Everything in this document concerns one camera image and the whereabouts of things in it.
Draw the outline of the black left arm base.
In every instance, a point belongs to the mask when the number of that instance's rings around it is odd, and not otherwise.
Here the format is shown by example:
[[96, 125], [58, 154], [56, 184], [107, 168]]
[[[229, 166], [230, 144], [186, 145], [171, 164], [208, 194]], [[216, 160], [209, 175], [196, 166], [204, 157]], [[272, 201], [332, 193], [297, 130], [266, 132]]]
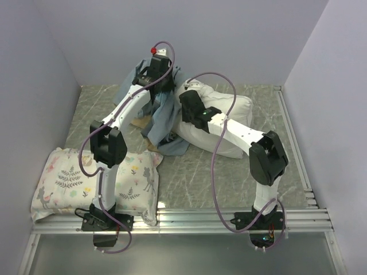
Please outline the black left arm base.
[[82, 208], [77, 208], [74, 211], [74, 214], [82, 219], [81, 231], [93, 233], [93, 244], [97, 248], [114, 247], [120, 232], [132, 230], [133, 216], [116, 214], [114, 208], [108, 213], [125, 227], [107, 217], [100, 209], [93, 210], [92, 214], [89, 210]]

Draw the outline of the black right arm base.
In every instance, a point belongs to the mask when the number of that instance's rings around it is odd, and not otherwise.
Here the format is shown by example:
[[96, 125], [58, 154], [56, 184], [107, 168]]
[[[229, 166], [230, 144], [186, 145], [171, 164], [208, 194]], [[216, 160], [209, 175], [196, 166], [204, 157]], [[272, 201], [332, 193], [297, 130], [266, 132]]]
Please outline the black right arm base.
[[[236, 230], [246, 228], [254, 220], [257, 212], [235, 212], [234, 218], [230, 220]], [[275, 211], [268, 215], [261, 215], [256, 222], [248, 228], [251, 244], [256, 250], [266, 252], [274, 247], [285, 235], [286, 216], [285, 213]]]

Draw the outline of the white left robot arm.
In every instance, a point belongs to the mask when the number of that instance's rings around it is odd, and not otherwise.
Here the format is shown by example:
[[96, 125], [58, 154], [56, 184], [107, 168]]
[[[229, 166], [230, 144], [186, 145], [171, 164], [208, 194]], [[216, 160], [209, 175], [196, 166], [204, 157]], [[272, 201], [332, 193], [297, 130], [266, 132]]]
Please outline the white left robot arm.
[[96, 195], [89, 207], [89, 213], [102, 230], [110, 230], [117, 220], [116, 176], [118, 167], [127, 154], [122, 130], [159, 92], [173, 90], [172, 70], [173, 61], [168, 56], [162, 53], [153, 54], [149, 66], [134, 77], [117, 107], [102, 121], [93, 121], [90, 125], [90, 149], [99, 174]]

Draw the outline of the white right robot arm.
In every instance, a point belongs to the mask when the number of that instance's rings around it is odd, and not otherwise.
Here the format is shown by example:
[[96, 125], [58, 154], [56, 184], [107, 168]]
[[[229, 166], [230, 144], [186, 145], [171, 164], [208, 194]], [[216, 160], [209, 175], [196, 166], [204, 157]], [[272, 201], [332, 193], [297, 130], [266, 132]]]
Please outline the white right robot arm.
[[249, 157], [249, 171], [256, 181], [256, 196], [252, 206], [253, 224], [265, 229], [273, 221], [277, 209], [278, 186], [289, 164], [279, 135], [249, 128], [215, 107], [206, 107], [198, 92], [189, 90], [179, 96], [182, 119], [196, 128], [219, 137], [211, 161], [211, 180], [214, 163], [222, 140], [239, 147]]

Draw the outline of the blue-grey pillowcase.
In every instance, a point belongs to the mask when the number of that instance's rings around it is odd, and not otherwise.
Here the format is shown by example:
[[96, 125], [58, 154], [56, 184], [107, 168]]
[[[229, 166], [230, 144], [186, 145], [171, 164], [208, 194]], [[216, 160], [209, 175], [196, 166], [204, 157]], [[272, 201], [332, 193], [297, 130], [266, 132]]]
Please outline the blue-grey pillowcase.
[[153, 103], [146, 104], [139, 110], [137, 118], [151, 115], [148, 126], [141, 130], [143, 138], [148, 138], [165, 156], [181, 156], [189, 147], [189, 142], [173, 132], [174, 123], [179, 116], [181, 106], [175, 93], [187, 80], [180, 66], [173, 69], [175, 88], [170, 93], [160, 93]]

